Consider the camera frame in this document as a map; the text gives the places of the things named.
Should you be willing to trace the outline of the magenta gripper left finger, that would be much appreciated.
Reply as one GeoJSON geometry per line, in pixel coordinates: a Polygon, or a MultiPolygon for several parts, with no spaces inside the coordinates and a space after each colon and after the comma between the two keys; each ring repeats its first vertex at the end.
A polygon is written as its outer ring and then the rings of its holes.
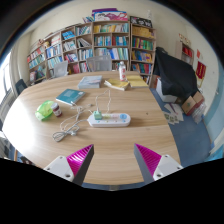
{"type": "Polygon", "coordinates": [[[69,156],[58,156],[44,170],[81,186],[94,155],[94,145],[90,144],[69,156]]]}

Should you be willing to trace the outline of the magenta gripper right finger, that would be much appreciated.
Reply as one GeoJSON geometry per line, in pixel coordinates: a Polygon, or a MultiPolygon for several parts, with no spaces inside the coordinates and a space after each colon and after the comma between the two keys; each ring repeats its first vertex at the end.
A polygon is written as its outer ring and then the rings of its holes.
{"type": "Polygon", "coordinates": [[[182,169],[182,166],[170,155],[160,155],[139,144],[134,144],[134,155],[145,184],[157,181],[182,169]]]}

